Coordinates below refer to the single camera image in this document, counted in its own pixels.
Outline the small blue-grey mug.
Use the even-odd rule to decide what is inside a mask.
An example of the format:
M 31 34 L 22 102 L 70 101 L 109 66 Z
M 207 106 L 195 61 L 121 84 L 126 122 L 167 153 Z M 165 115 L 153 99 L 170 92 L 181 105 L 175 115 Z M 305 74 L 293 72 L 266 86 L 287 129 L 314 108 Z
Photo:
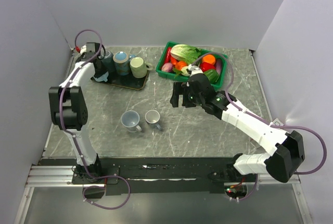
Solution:
M 156 110 L 149 110 L 145 114 L 145 121 L 152 127 L 156 128 L 159 131 L 162 130 L 161 125 L 160 125 L 160 114 Z

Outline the pale green mug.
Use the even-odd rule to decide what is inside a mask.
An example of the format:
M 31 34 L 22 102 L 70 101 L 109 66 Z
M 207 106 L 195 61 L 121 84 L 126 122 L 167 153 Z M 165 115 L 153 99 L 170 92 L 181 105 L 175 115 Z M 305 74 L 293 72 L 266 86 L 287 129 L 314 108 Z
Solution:
M 145 77 L 148 71 L 153 70 L 153 65 L 145 62 L 141 57 L 134 57 L 130 61 L 130 68 L 132 75 L 140 79 Z

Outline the grey-blue round mug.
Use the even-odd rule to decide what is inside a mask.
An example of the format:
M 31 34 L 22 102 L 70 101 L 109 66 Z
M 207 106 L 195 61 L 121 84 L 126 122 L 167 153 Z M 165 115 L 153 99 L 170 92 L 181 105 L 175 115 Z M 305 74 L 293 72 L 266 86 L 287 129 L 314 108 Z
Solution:
M 129 110 L 122 114 L 121 123 L 130 133 L 142 132 L 142 128 L 140 127 L 140 116 L 138 112 Z

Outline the light blue faceted mug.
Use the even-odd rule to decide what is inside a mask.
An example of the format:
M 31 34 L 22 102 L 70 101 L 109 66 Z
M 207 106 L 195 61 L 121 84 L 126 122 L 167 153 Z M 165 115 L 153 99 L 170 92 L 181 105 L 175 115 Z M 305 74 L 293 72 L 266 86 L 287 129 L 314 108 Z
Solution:
M 98 78 L 97 77 L 93 77 L 93 78 L 96 82 L 107 82 L 108 81 L 108 76 L 109 76 L 109 73 L 106 72 Z

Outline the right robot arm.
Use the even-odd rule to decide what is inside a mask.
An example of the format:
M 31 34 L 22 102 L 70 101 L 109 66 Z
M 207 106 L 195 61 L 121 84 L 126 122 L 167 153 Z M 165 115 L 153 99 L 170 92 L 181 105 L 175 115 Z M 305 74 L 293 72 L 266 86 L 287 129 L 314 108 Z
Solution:
M 227 175 L 232 181 L 240 181 L 248 174 L 268 174 L 286 183 L 305 159 L 300 133 L 288 133 L 260 121 L 234 96 L 226 91 L 217 92 L 203 73 L 189 77 L 187 82 L 175 82 L 170 103 L 173 107 L 200 106 L 207 114 L 242 131 L 265 150 L 261 154 L 235 155 L 227 165 Z

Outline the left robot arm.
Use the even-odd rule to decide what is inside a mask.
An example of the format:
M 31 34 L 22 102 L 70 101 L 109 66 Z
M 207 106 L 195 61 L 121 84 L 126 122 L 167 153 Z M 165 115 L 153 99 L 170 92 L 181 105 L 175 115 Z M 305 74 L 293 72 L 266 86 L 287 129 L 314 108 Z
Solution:
M 73 147 L 76 156 L 74 175 L 97 183 L 103 177 L 103 170 L 88 135 L 88 109 L 83 87 L 89 80 L 108 80 L 109 72 L 102 62 L 106 50 L 102 44 L 88 42 L 79 53 L 80 57 L 65 81 L 48 91 L 50 114 L 53 124 L 65 133 Z

